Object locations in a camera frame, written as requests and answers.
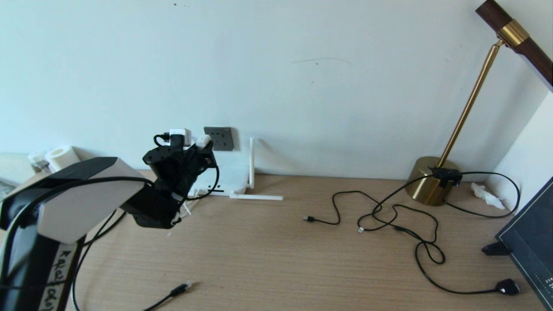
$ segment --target desk surface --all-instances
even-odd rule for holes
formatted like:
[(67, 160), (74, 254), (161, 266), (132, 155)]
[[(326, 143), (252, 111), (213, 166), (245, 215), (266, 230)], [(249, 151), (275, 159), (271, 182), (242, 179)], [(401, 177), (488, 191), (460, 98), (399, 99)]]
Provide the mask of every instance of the desk surface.
[[(171, 230), (144, 229), (128, 216), (92, 246), (77, 279), (77, 300), (83, 310), (142, 310), (192, 280), (193, 289), (159, 310), (543, 310), (509, 257), (487, 257), (480, 251), (495, 242), (495, 233), (508, 219), (424, 206), (404, 192), (390, 200), (439, 220), (437, 244), (446, 263), (435, 265), (421, 253), (437, 282), (471, 291), (512, 278), (522, 291), (515, 297), (462, 296), (437, 289), (416, 265), (412, 237), (391, 228), (357, 233), (357, 219), (374, 206), (361, 195), (337, 198), (339, 226), (302, 220), (312, 215), (334, 221), (334, 192), (358, 189), (382, 199), (402, 184), (260, 175), (248, 193), (283, 195), (284, 201), (209, 197)], [(475, 198), (468, 184), (455, 189), (450, 200), (498, 211)], [(433, 223), (428, 217), (399, 212), (398, 225), (430, 238)], [(367, 220), (364, 226), (371, 224)]]

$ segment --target tissue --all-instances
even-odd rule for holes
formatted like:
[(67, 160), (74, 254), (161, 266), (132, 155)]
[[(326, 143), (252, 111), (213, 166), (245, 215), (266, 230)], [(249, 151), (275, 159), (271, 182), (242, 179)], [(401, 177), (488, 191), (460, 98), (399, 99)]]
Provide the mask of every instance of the tissue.
[(475, 196), (481, 198), (482, 200), (485, 200), (487, 204), (493, 205), (493, 206), (495, 206), (499, 209), (502, 209), (502, 210), (505, 209), (505, 207), (503, 206), (501, 201), (496, 196), (494, 196), (493, 194), (491, 194), (491, 193), (489, 193), (485, 190), (486, 189), (485, 186), (479, 186), (475, 183), (472, 183), (471, 184), (471, 189), (472, 189), (472, 191), (474, 191)]

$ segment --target brass lamp base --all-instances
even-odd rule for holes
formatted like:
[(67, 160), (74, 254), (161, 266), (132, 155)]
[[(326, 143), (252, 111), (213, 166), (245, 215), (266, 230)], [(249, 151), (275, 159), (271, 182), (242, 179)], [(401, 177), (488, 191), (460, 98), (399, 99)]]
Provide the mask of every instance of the brass lamp base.
[[(422, 157), (418, 159), (411, 171), (409, 181), (417, 179), (419, 177), (432, 175), (430, 168), (436, 167), (436, 164), (440, 161), (437, 157)], [(445, 161), (443, 166), (448, 169), (459, 169), (455, 164), (450, 161)], [(443, 205), (444, 201), (449, 196), (453, 187), (453, 181), (447, 182), (445, 188), (439, 186), (440, 180), (434, 177), (428, 177), (419, 180), (416, 183), (410, 184), (405, 190), (407, 194), (411, 196), (415, 201), (421, 202), (426, 205), (439, 206)]]

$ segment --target wall outlet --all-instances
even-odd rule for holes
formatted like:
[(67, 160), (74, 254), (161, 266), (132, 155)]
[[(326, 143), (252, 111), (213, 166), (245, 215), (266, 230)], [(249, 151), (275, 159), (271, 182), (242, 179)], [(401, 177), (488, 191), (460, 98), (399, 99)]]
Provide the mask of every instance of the wall outlet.
[(232, 131), (230, 127), (204, 127), (204, 132), (211, 137), (214, 151), (232, 151)]

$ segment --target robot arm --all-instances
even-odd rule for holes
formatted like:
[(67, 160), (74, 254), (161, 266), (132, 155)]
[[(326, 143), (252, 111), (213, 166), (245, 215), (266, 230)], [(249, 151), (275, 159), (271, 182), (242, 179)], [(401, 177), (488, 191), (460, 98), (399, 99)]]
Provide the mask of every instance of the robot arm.
[[(1, 202), (0, 227), (12, 236), (0, 252), (1, 310), (65, 310), (86, 234), (118, 207), (142, 227), (169, 229), (180, 222), (180, 207), (196, 178), (217, 164), (209, 136), (186, 150), (184, 135), (164, 138), (168, 146), (143, 158), (157, 176), (154, 183), (118, 158), (94, 158)], [(58, 284), (41, 286), (53, 282)]]

